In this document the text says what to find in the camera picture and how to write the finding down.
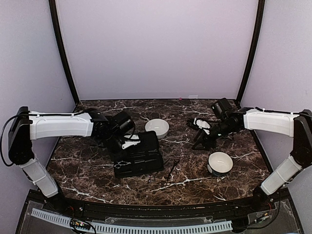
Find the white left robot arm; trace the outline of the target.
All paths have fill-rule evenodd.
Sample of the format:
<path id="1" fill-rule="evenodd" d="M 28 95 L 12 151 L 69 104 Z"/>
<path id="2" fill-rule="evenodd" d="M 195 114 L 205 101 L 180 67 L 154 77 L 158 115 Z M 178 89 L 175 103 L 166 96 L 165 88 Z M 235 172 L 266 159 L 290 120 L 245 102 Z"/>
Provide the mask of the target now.
<path id="1" fill-rule="evenodd" d="M 19 166 L 27 178 L 36 185 L 47 203 L 57 212 L 71 212 L 73 208 L 56 182 L 39 162 L 33 152 L 32 142 L 50 137 L 92 137 L 113 154 L 138 145 L 138 135 L 127 135 L 135 128 L 131 117 L 122 111 L 113 117 L 104 116 L 90 108 L 78 113 L 40 113 L 20 107 L 17 114 L 8 119 L 12 125 L 8 132 L 7 167 Z"/>

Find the silver hair cutting scissors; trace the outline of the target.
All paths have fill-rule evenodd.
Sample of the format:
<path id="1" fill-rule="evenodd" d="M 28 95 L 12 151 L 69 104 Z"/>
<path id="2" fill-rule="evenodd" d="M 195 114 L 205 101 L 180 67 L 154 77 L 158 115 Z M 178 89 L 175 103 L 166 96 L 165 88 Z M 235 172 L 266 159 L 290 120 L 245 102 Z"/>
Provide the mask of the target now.
<path id="1" fill-rule="evenodd" d="M 113 168 L 120 169 L 121 167 L 130 165 L 130 164 L 131 162 L 128 162 L 128 161 L 117 161 L 117 162 L 114 162 Z"/>

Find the black zippered tool case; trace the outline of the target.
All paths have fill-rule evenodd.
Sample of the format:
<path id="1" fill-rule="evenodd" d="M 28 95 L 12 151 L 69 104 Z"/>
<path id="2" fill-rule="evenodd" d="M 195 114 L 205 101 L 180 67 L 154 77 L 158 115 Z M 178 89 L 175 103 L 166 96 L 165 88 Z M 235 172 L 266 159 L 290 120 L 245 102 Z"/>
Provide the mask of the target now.
<path id="1" fill-rule="evenodd" d="M 164 170 L 163 157 L 155 131 L 139 133 L 140 143 L 111 155 L 113 162 L 128 161 L 130 165 L 114 169 L 116 178 L 141 176 Z"/>

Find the silver thinning scissors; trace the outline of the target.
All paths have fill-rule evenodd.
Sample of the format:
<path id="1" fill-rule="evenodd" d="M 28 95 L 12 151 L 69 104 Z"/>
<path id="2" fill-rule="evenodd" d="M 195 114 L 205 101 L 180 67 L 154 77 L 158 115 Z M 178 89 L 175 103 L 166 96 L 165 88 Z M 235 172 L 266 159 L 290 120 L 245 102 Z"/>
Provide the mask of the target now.
<path id="1" fill-rule="evenodd" d="M 156 179 L 155 179 L 154 177 L 148 177 L 148 178 L 147 178 L 147 182 L 148 182 L 148 183 L 155 182 L 155 180 L 156 180 Z"/>

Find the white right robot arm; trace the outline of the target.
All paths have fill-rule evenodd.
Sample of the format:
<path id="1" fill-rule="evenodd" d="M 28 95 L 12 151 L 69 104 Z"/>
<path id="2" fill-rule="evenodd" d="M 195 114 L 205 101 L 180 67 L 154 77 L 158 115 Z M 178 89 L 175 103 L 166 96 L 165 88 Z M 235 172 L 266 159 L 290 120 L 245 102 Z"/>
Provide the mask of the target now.
<path id="1" fill-rule="evenodd" d="M 270 196 L 291 183 L 293 179 L 312 165 L 312 113 L 305 109 L 301 112 L 282 112 L 244 107 L 234 110 L 218 105 L 212 107 L 217 117 L 216 122 L 204 118 L 188 119 L 188 127 L 197 131 L 193 149 L 210 150 L 217 141 L 232 133 L 249 130 L 262 135 L 279 135 L 288 138 L 287 157 L 276 166 L 274 171 L 253 190 L 249 208 L 260 211 L 267 205 Z"/>

